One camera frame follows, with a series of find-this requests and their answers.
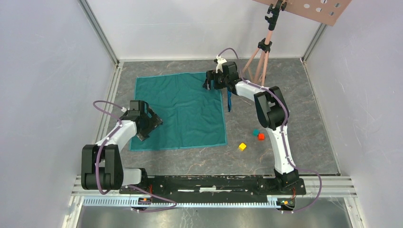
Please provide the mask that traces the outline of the teal cloth napkin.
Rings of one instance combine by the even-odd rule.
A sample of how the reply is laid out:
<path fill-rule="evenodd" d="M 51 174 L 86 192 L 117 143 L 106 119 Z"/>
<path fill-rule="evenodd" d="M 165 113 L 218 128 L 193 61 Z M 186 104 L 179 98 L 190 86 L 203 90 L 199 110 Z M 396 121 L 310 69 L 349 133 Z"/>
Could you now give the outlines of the teal cloth napkin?
<path fill-rule="evenodd" d="M 129 149 L 158 151 L 227 145 L 222 93 L 204 89 L 205 79 L 203 72 L 137 78 L 134 98 L 146 101 L 163 124 L 144 141 L 133 137 Z"/>

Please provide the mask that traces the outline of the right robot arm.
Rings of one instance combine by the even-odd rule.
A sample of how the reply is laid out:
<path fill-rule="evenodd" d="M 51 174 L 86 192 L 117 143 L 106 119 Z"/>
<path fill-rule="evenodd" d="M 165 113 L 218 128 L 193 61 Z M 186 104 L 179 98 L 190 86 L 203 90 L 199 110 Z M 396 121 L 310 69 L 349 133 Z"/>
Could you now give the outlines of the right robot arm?
<path fill-rule="evenodd" d="M 287 136 L 289 110 L 282 92 L 277 86 L 264 87 L 241 76 L 235 62 L 217 57 L 215 70 L 206 72 L 203 88 L 227 89 L 228 97 L 238 95 L 254 102 L 260 125 L 266 129 L 275 158 L 274 186 L 277 192 L 286 194 L 299 180 L 293 162 Z"/>

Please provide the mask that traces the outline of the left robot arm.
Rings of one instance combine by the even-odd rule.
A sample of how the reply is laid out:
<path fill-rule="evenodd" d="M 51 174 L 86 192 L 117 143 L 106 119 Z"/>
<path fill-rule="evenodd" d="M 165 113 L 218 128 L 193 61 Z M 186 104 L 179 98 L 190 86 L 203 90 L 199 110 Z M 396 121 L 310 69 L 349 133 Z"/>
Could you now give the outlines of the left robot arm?
<path fill-rule="evenodd" d="M 87 144 L 82 149 L 81 186 L 85 190 L 106 194 L 120 189 L 124 181 L 121 150 L 134 137 L 140 141 L 148 139 L 149 134 L 163 124 L 146 101 L 132 100 L 129 108 L 116 107 L 123 113 L 120 117 L 102 110 L 116 119 L 114 128 L 95 144 Z"/>

